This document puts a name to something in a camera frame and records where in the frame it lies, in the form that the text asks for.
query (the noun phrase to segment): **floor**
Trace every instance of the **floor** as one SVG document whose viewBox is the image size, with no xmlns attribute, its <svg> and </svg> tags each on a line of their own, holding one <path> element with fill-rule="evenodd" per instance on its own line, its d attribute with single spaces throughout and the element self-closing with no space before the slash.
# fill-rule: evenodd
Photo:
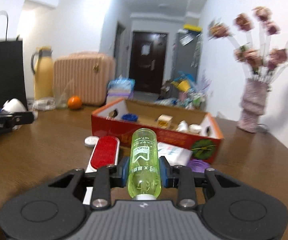
<svg viewBox="0 0 288 240">
<path fill-rule="evenodd" d="M 155 102 L 158 96 L 158 94 L 134 91 L 134 99 L 136 100 Z"/>
</svg>

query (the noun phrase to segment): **round white object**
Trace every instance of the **round white object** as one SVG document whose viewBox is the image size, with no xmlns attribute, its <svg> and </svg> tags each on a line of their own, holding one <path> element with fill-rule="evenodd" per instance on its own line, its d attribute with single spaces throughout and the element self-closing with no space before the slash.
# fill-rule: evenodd
<svg viewBox="0 0 288 240">
<path fill-rule="evenodd" d="M 191 124 L 189 126 L 189 131 L 191 133 L 200 133 L 202 131 L 202 127 L 198 124 Z"/>
<path fill-rule="evenodd" d="M 16 98 L 13 98 L 11 101 L 6 101 L 2 111 L 6 112 L 26 112 L 25 106 Z"/>
<path fill-rule="evenodd" d="M 98 141 L 99 141 L 99 138 L 97 136 L 88 136 L 85 138 L 85 146 L 94 147 Z"/>
</svg>

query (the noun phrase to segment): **pink suitcase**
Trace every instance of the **pink suitcase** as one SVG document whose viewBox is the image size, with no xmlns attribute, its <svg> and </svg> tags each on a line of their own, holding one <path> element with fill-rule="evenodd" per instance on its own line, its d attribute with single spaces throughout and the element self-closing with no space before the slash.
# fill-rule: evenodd
<svg viewBox="0 0 288 240">
<path fill-rule="evenodd" d="M 64 91 L 69 84 L 71 94 L 79 96 L 83 104 L 103 105 L 114 76 L 114 58 L 102 53 L 73 53 L 54 62 L 54 87 Z"/>
</svg>

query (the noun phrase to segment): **white ceramic cup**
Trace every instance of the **white ceramic cup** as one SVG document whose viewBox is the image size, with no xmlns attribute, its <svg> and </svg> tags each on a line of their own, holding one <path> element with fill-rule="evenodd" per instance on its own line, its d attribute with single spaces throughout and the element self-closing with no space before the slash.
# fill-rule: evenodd
<svg viewBox="0 0 288 240">
<path fill-rule="evenodd" d="M 18 99 L 14 98 L 11 101 L 6 101 L 2 111 L 6 112 L 26 112 L 25 106 Z"/>
</svg>

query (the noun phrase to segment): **pink vase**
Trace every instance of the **pink vase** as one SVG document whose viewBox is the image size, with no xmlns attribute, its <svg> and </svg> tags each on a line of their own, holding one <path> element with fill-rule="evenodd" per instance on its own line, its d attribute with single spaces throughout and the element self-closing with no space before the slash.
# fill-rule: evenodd
<svg viewBox="0 0 288 240">
<path fill-rule="evenodd" d="M 250 133 L 256 133 L 258 119 L 264 114 L 268 84 L 247 79 L 244 95 L 241 102 L 243 111 L 237 127 Z"/>
</svg>

